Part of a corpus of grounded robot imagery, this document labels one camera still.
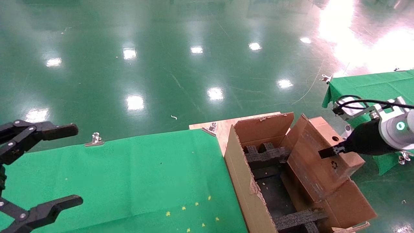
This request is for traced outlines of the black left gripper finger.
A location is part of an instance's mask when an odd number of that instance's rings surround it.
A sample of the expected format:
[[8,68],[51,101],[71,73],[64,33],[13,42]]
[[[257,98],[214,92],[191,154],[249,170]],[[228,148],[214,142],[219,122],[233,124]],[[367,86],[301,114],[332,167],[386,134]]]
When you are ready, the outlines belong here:
[[9,227],[1,230],[1,232],[30,233],[37,228],[53,224],[63,210],[81,205],[84,200],[81,196],[69,195],[41,203],[30,208],[30,210],[25,210],[2,197],[0,202],[0,211],[14,219]]
[[57,126],[50,121],[30,123],[15,120],[3,124],[0,127],[0,163],[11,165],[42,140],[62,139],[78,133],[77,125],[73,123]]

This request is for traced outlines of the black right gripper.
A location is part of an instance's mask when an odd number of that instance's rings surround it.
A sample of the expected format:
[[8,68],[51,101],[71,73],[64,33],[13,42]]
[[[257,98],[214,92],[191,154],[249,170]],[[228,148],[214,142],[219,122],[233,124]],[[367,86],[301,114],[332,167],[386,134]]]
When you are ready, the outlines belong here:
[[343,146],[333,146],[320,150],[321,158],[330,158],[342,152],[356,152],[365,155],[390,153],[390,146],[383,140],[379,130],[380,118],[358,125],[348,136]]

